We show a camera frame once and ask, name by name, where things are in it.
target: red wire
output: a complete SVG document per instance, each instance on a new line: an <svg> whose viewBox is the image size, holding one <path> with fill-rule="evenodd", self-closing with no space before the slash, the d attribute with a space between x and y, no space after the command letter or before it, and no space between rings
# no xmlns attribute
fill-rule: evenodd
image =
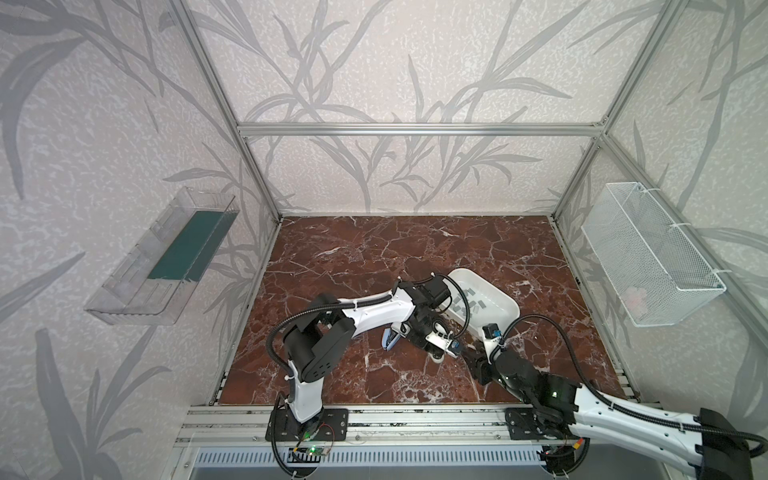
<svg viewBox="0 0 768 480"><path fill-rule="evenodd" d="M336 441L336 432L333 431L333 427L331 425L328 425L327 423L321 423L319 427L317 427L318 430L320 430L322 427L328 427L331 430L331 446L328 447L328 452L331 451L333 448L333 443Z"/></svg>

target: green mat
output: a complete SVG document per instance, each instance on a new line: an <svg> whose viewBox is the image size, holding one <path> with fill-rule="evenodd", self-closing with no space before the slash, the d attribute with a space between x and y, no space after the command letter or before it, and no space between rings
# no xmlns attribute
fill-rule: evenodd
<svg viewBox="0 0 768 480"><path fill-rule="evenodd" d="M195 212L147 278L199 282L236 217L237 212Z"/></svg>

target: white plastic tray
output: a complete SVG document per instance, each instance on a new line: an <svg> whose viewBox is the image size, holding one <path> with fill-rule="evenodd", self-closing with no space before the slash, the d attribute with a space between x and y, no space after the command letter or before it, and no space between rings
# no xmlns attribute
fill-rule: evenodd
<svg viewBox="0 0 768 480"><path fill-rule="evenodd" d="M509 295L496 288L492 283L469 269L457 268L449 273L448 276L459 284L469 301L469 333L484 343L494 345L498 343L498 339L487 340L483 334L482 327L489 323L495 323L498 325L499 330L504 333L509 324L520 316L518 303ZM450 308L445 311L445 314L449 319L463 326L465 318L464 302L456 288L450 282L443 281L451 290L451 297L453 298L453 302ZM446 305L447 303L443 303L440 309L444 309Z"/></svg>

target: wall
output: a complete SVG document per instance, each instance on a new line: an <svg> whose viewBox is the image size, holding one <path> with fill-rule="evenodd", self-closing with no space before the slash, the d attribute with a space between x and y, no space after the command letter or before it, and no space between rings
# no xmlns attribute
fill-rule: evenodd
<svg viewBox="0 0 768 480"><path fill-rule="evenodd" d="M0 478L156 478L274 225L163 2L0 2ZM241 212L174 326L83 306L182 186Z"/></svg>
<svg viewBox="0 0 768 480"><path fill-rule="evenodd" d="M661 3L189 1L240 122L599 121ZM313 214L546 213L587 143L251 142L281 209ZM309 185L318 195L302 194Z"/></svg>
<svg viewBox="0 0 768 480"><path fill-rule="evenodd" d="M611 135L766 304L768 283L768 2L689 2ZM768 356L720 298L676 326L637 328L580 226L608 181L598 156L560 220L635 387L668 409L699 407L768 434ZM755 477L768 461L754 461Z"/></svg>

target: black mounting plate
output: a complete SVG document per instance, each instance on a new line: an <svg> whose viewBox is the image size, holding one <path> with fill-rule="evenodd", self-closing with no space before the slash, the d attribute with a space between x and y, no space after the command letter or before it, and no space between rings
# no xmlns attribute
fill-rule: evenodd
<svg viewBox="0 0 768 480"><path fill-rule="evenodd" d="M504 411L504 419L509 430L510 440L552 440L553 436L561 439L560 432L547 432L537 430L538 425L533 418L533 409L510 408ZM577 440L578 437L569 435L569 439Z"/></svg>
<svg viewBox="0 0 768 480"><path fill-rule="evenodd" d="M333 429L333 438L331 438L331 429L322 427L318 429L314 437L308 441L333 440L338 442L346 440L347 420L349 419L349 410L347 409L323 409L320 416L320 423L328 424ZM278 442L296 442L299 440L299 425L293 420L289 409L280 409L275 414L275 436ZM266 440L272 441L272 425L266 428Z"/></svg>

